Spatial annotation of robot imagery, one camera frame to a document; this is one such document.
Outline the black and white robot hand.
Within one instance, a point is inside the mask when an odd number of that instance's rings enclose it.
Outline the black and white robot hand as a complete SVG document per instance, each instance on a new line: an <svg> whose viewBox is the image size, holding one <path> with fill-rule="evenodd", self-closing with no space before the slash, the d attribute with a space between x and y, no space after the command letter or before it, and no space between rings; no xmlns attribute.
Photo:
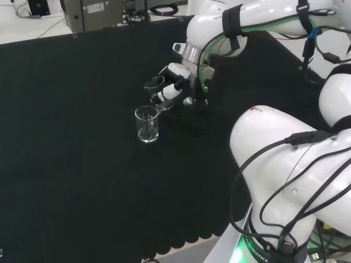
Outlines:
<svg viewBox="0 0 351 263"><path fill-rule="evenodd" d="M146 81L143 89L149 95L151 104L159 109L167 110L176 103L192 106L190 75L184 65L172 62L157 76Z"/></svg>

